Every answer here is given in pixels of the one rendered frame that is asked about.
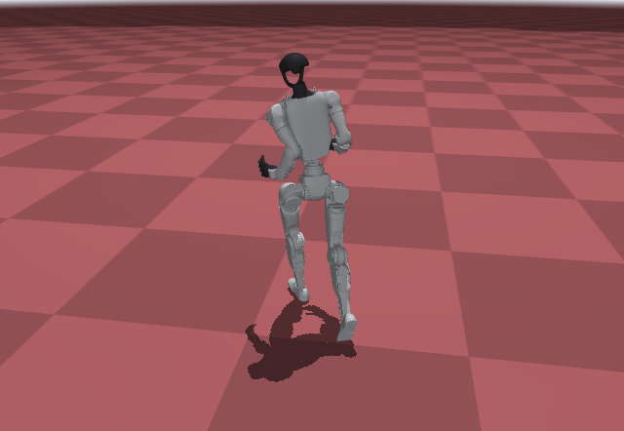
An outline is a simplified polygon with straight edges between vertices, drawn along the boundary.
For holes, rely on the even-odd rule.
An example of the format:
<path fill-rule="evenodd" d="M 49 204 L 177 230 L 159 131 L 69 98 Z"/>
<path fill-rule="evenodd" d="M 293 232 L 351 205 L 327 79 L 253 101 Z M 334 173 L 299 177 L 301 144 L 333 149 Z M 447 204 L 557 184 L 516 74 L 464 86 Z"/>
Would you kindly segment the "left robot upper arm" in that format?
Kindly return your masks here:
<path fill-rule="evenodd" d="M 285 148 L 292 150 L 294 161 L 302 156 L 303 149 L 297 143 L 285 116 L 286 108 L 284 102 L 280 102 L 270 107 L 265 117 L 267 123 L 273 128 L 279 140 L 286 146 Z"/>

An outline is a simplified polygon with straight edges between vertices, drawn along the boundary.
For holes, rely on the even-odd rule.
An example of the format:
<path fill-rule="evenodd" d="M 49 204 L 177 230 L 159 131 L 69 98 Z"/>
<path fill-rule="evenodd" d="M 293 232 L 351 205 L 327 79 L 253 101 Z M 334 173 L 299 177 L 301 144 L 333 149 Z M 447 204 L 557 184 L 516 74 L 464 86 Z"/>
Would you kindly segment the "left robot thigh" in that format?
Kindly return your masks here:
<path fill-rule="evenodd" d="M 304 188 L 302 183 L 294 184 L 288 182 L 279 189 L 279 208 L 285 236 L 291 236 L 295 252 L 300 251 L 306 244 L 304 236 L 299 232 L 298 228 L 299 206 L 303 197 Z"/>

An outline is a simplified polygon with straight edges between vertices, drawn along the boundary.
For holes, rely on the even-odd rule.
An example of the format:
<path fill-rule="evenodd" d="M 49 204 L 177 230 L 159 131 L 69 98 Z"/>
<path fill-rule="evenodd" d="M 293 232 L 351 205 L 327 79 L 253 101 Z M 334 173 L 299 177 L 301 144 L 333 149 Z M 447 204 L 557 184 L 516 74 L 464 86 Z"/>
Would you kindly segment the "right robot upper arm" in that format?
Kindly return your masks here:
<path fill-rule="evenodd" d="M 351 142 L 350 134 L 346 127 L 346 119 L 341 107 L 340 96 L 335 91 L 322 92 L 328 102 L 329 115 L 336 129 L 334 134 L 337 145 L 344 145 Z"/>

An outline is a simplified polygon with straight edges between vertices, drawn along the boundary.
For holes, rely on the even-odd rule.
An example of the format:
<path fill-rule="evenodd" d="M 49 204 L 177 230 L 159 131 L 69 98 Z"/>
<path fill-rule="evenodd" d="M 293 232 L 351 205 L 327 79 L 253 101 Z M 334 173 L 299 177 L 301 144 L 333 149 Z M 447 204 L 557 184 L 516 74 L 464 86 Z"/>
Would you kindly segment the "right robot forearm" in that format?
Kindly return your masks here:
<path fill-rule="evenodd" d="M 350 132 L 349 132 L 349 134 L 350 134 Z M 351 144 L 352 144 L 352 136 L 351 136 L 351 134 L 350 134 L 350 137 L 351 137 L 351 142 L 347 143 L 347 144 L 344 144 L 342 146 L 337 145 L 337 143 L 333 143 L 332 146 L 333 146 L 334 151 L 337 151 L 339 154 L 343 154 L 343 153 L 347 152 L 348 149 L 350 148 Z"/>

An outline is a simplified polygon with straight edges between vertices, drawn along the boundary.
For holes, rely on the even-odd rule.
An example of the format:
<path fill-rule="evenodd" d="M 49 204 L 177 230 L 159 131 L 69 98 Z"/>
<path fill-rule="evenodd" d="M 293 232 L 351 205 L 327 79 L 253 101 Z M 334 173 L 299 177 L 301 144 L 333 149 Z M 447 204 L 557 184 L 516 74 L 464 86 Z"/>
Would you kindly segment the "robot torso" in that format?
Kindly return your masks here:
<path fill-rule="evenodd" d="M 285 119 L 303 149 L 302 156 L 297 159 L 305 165 L 304 174 L 299 175 L 299 182 L 304 188 L 303 201 L 329 198 L 332 193 L 331 177 L 317 160 L 330 153 L 332 129 L 328 102 L 325 95 L 316 91 L 315 87 L 310 92 L 315 94 L 296 99 L 291 98 L 292 92 L 289 97 L 285 94 L 285 98 L 280 101 L 284 102 L 286 108 Z"/>

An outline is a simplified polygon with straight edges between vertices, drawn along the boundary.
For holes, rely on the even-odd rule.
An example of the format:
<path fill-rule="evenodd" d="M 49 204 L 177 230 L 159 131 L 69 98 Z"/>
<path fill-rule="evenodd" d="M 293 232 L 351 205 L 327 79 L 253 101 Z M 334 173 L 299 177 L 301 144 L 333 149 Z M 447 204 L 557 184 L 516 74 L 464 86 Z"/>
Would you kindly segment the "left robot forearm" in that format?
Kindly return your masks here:
<path fill-rule="evenodd" d="M 282 180 L 289 176 L 289 173 L 291 172 L 291 170 L 294 169 L 295 165 L 296 161 L 293 161 L 292 150 L 289 148 L 285 148 L 281 163 L 278 168 L 274 170 L 268 169 L 269 177 Z"/>

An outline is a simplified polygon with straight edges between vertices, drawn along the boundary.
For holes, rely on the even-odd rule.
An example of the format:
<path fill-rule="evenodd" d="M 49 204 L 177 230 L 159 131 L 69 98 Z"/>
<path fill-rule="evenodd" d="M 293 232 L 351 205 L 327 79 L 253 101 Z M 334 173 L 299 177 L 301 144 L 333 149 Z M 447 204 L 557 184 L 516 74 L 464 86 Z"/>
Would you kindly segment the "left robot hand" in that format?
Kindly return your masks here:
<path fill-rule="evenodd" d="M 268 169 L 274 170 L 278 168 L 277 166 L 268 165 L 267 163 L 265 163 L 264 155 L 261 155 L 260 160 L 258 160 L 258 164 L 259 164 L 258 167 L 260 168 L 260 171 L 262 172 L 261 176 L 264 176 L 264 177 L 269 177 Z"/>

